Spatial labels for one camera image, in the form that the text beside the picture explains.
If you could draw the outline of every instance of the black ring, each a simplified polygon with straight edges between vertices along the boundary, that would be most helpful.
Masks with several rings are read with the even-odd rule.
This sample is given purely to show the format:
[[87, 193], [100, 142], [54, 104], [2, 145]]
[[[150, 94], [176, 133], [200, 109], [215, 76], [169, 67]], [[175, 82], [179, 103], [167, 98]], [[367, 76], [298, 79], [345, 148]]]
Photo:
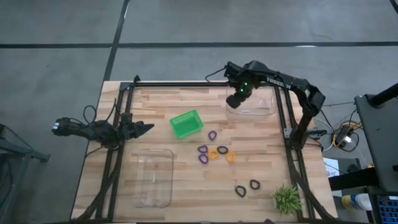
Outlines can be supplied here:
[[217, 152], [220, 153], [221, 155], [227, 154], [228, 153], [228, 148], [225, 146], [218, 146], [217, 147]]
[[[242, 189], [242, 190], [243, 190], [243, 193], [241, 194], [241, 193], [238, 191], [238, 189]], [[246, 189], [245, 189], [243, 186], [240, 186], [240, 185], [235, 186], [235, 192], [236, 192], [237, 195], [239, 195], [239, 197], [244, 197], [244, 196], [246, 196]]]
[[258, 190], [258, 189], [260, 189], [261, 184], [260, 184], [260, 182], [257, 181], [257, 180], [250, 180], [250, 187], [251, 187], [253, 190]]

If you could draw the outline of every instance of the clear plastic container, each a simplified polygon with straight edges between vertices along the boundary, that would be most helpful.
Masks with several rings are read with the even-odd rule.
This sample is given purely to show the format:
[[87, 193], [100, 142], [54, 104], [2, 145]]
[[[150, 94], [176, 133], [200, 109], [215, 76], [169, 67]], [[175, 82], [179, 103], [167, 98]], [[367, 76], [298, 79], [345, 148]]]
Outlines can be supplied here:
[[142, 149], [137, 155], [135, 183], [135, 207], [169, 206], [173, 186], [173, 152], [170, 149]]
[[[235, 89], [233, 88], [226, 90], [227, 97], [234, 93]], [[258, 89], [253, 89], [252, 95], [242, 102], [239, 107], [234, 109], [227, 104], [226, 109], [229, 112], [229, 115], [264, 117], [274, 114], [276, 111], [274, 96], [274, 87], [259, 87]]]

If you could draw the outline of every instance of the purple ring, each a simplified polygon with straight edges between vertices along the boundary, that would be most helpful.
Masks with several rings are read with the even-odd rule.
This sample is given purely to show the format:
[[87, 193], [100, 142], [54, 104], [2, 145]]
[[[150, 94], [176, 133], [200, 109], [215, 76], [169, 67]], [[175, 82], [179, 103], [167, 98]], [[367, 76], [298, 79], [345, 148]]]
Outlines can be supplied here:
[[209, 162], [209, 157], [207, 157], [206, 156], [206, 154], [200, 154], [199, 156], [198, 156], [198, 159], [199, 159], [199, 161], [202, 163], [202, 164], [207, 164], [208, 162]]
[[210, 131], [208, 136], [209, 136], [209, 139], [211, 141], [214, 141], [214, 139], [217, 138], [217, 132], [216, 131]]
[[198, 152], [200, 152], [200, 153], [207, 153], [207, 152], [208, 152], [207, 146], [206, 146], [206, 145], [199, 146], [199, 147], [198, 147]]

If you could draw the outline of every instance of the concrete floor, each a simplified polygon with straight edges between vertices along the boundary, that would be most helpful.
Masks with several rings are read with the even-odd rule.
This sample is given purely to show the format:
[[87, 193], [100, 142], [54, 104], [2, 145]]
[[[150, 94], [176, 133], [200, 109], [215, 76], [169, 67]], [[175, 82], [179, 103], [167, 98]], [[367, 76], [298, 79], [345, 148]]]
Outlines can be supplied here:
[[[111, 43], [122, 4], [0, 0], [0, 44]], [[398, 41], [397, 27], [398, 15], [388, 0], [132, 0], [121, 42]], [[51, 154], [47, 164], [31, 163], [13, 223], [68, 220], [87, 141], [56, 137], [50, 130], [57, 118], [82, 119], [84, 106], [97, 104], [109, 52], [0, 49], [0, 123]], [[328, 105], [396, 83], [397, 52], [398, 46], [118, 49], [110, 80], [132, 80], [134, 75], [143, 80], [202, 80], [227, 61], [259, 60], [308, 79], [326, 95]], [[323, 110], [335, 124], [354, 105]], [[354, 152], [330, 149], [324, 156], [357, 157], [363, 165], [371, 164], [366, 139], [358, 134], [361, 142]], [[339, 215], [366, 221], [363, 214], [339, 209]]]

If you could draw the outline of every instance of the orange ring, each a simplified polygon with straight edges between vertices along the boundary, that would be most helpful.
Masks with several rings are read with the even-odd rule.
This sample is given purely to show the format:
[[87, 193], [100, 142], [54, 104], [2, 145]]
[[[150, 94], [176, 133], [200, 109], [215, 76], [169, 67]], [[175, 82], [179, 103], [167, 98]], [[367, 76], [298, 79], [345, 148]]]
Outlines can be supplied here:
[[208, 156], [209, 156], [209, 159], [217, 159], [219, 154], [216, 149], [210, 149]]
[[225, 159], [228, 162], [235, 162], [235, 153], [233, 151], [229, 151], [225, 154]]

